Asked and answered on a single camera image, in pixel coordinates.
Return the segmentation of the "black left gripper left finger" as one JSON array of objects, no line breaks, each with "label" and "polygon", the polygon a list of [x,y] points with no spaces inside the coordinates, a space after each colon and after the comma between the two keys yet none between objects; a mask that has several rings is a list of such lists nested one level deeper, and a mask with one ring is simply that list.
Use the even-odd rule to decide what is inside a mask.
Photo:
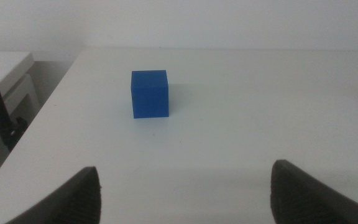
[{"label": "black left gripper left finger", "polygon": [[101,186],[95,167],[85,167],[9,223],[93,223],[101,218]]}]

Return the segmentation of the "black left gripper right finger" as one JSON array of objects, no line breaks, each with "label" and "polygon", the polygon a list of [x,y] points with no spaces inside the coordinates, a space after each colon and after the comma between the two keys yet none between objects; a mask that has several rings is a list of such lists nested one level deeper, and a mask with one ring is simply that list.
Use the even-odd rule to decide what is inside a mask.
[{"label": "black left gripper right finger", "polygon": [[358,223],[358,203],[287,160],[272,166],[270,208],[276,223]]}]

